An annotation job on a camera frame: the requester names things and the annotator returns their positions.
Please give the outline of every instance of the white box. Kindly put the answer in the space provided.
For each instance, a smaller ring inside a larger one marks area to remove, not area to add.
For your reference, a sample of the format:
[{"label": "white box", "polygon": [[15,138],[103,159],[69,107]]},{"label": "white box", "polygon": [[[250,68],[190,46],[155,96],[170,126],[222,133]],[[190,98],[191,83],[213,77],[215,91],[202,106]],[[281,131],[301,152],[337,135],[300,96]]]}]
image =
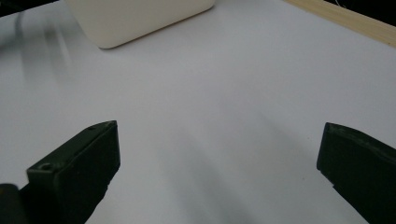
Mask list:
[{"label": "white box", "polygon": [[85,35],[110,49],[210,9],[215,0],[65,0]]}]

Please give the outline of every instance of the white table surface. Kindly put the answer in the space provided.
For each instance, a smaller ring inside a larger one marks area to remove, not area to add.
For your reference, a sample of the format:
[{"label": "white table surface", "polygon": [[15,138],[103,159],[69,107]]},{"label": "white table surface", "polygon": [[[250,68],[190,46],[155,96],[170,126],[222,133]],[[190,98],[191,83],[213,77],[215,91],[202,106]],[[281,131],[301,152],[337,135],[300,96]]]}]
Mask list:
[{"label": "white table surface", "polygon": [[0,183],[116,119],[121,168],[88,223],[363,224],[316,169],[325,122],[396,147],[396,49],[280,0],[116,49],[64,2],[0,19]]}]

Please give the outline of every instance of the screw hole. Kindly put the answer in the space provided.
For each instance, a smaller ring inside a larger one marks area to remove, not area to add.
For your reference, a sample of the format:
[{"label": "screw hole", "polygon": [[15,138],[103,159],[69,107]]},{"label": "screw hole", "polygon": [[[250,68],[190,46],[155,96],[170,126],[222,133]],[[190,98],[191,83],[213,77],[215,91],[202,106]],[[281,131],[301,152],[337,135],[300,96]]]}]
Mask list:
[{"label": "screw hole", "polygon": [[50,170],[52,169],[52,164],[51,163],[43,163],[41,164],[38,169],[40,170]]}]

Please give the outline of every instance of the white tabletop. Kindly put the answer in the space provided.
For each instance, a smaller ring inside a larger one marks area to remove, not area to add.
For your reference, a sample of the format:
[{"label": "white tabletop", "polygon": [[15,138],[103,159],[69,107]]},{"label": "white tabletop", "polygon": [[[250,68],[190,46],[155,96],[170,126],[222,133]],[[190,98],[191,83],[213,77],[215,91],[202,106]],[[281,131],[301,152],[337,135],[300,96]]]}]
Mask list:
[{"label": "white tabletop", "polygon": [[325,122],[396,147],[396,49],[280,0],[116,49],[64,2],[0,19],[0,183],[116,119],[121,168],[88,223],[363,224],[316,169]]}]

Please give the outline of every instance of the table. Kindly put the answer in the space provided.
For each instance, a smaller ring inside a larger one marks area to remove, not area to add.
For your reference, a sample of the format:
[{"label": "table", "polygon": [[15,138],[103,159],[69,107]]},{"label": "table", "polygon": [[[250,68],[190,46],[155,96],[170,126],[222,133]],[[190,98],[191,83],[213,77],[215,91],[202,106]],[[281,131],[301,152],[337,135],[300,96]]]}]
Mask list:
[{"label": "table", "polygon": [[102,50],[64,2],[0,19],[0,183],[116,119],[88,223],[367,223],[316,169],[325,122],[396,147],[396,50],[279,0]]}]

